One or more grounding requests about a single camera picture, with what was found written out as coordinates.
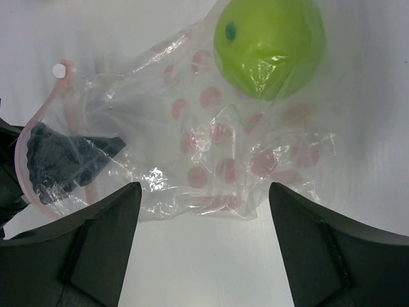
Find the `clear zip top bag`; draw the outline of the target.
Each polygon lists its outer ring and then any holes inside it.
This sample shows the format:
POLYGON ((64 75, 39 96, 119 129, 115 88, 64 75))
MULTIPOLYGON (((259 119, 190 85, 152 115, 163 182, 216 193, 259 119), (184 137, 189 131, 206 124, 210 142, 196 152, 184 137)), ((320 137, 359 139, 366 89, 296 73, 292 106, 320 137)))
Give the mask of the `clear zip top bag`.
POLYGON ((201 22, 119 69, 86 77, 71 61, 57 65, 54 88, 15 147, 17 179, 30 204, 59 218, 138 182, 143 219, 185 212, 247 219, 272 182, 313 194, 319 159, 333 149, 323 95, 314 88, 323 60, 286 98, 238 91, 215 64, 215 27, 229 2, 217 2, 201 22), (120 137, 126 146, 92 183, 43 205, 27 168, 37 123, 66 136, 120 137))

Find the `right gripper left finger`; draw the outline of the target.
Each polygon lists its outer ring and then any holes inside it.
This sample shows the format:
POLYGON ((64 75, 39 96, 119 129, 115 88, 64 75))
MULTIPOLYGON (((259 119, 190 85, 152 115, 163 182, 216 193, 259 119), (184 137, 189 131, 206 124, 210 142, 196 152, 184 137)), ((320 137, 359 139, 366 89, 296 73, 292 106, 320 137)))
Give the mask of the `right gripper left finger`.
POLYGON ((117 306, 141 185, 1 241, 1 306, 117 306))

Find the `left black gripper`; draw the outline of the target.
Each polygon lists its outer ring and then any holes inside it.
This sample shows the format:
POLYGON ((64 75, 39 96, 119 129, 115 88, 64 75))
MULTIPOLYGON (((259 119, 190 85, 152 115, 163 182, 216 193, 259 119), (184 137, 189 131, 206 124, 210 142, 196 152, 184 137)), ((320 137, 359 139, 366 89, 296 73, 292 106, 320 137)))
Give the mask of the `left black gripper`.
MULTIPOLYGON (((15 171, 15 146, 22 127, 1 119, 1 239, 4 226, 27 207, 15 171)), ((37 123, 27 142, 27 168, 40 203, 61 201, 84 187, 126 146, 120 137, 66 136, 37 123)))

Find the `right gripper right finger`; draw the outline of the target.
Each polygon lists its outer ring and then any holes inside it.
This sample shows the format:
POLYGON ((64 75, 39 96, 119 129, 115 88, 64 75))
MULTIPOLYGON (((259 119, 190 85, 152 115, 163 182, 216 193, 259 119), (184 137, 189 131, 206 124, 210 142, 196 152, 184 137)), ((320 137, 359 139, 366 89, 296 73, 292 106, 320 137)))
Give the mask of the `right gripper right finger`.
POLYGON ((269 203, 295 306, 408 306, 408 237, 273 183, 269 203))

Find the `green fake apple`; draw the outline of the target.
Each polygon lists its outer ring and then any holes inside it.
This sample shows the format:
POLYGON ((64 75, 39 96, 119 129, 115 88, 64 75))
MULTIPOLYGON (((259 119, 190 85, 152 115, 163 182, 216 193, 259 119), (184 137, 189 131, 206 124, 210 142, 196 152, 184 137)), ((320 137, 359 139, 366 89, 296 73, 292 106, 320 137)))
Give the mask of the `green fake apple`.
POLYGON ((312 78, 325 52, 325 29, 314 1, 230 1, 214 37, 215 64, 243 94, 286 98, 312 78))

